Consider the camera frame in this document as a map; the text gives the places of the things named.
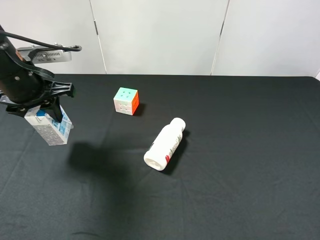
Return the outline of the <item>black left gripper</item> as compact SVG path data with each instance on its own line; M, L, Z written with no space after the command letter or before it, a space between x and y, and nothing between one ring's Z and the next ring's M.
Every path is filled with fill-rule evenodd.
M28 110L40 107L60 123L63 113L59 96L73 98L75 86L72 83L46 80L17 65L15 60L19 61L19 58L11 58L6 53L0 55L0 103L6 105L9 114L16 116L24 116Z

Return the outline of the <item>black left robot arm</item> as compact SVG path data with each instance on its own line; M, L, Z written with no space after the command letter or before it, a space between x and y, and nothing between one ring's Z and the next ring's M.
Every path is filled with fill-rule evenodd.
M25 117L39 107L60 123L63 113L60 97L73 98L72 83L54 81L55 74L25 60L7 37L0 38L0 103L7 113Z

